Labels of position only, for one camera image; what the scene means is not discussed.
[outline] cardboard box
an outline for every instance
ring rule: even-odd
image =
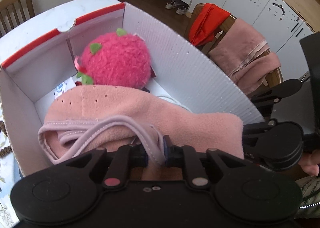
[[[118,3],[76,18],[67,31],[47,32],[2,63],[2,110],[24,175],[51,164],[37,133],[54,100],[54,89],[77,73],[74,57],[91,40],[117,28],[145,40],[156,73],[148,85],[153,94],[171,96],[194,113],[233,113],[245,124],[264,121],[241,90],[197,48],[142,10]]]

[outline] green felt leaf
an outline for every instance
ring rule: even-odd
[[[81,83],[83,85],[93,85],[93,79],[88,75],[82,75]]]
[[[117,28],[116,33],[120,37],[120,36],[126,35],[127,31],[125,31],[124,29],[121,29],[121,28]]]
[[[78,71],[78,73],[77,73],[77,78],[80,78],[80,77],[82,77],[83,76],[83,73],[81,73],[80,71]]]
[[[90,44],[90,52],[92,55],[95,55],[99,49],[102,48],[102,45],[99,43]]]

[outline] pink cloth strap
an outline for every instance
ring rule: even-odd
[[[164,164],[163,135],[153,125],[138,123],[129,116],[114,115],[100,121],[49,121],[39,129],[38,138],[41,147],[51,162],[58,164],[78,156],[98,135],[107,130],[111,131],[110,129],[115,126],[125,126],[129,128],[133,132],[132,136],[139,138],[149,159],[156,165]],[[75,139],[76,141],[62,157],[58,158],[46,143],[45,132],[48,131],[56,131],[61,144],[66,144]]]

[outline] red cloth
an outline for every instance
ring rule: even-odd
[[[213,41],[214,36],[221,31],[219,26],[230,14],[215,4],[206,3],[191,26],[189,33],[191,44],[200,46]]]

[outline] pink towel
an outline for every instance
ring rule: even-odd
[[[267,41],[258,31],[237,19],[209,55],[245,94],[249,94],[262,84],[268,73],[281,66],[275,53],[257,59],[268,49]]]
[[[138,125],[130,125],[133,123],[130,119],[143,126],[145,132]],[[137,135],[143,145],[141,137],[149,146],[151,141],[158,146],[159,149],[151,148],[160,159],[153,163],[161,165],[162,135],[169,135],[173,144],[190,145],[200,152],[214,147],[244,158],[242,129],[242,121],[232,114],[193,114],[141,90],[82,85],[53,102],[38,137],[44,152],[57,164],[97,147],[116,151]],[[139,136],[142,132],[148,135]]]

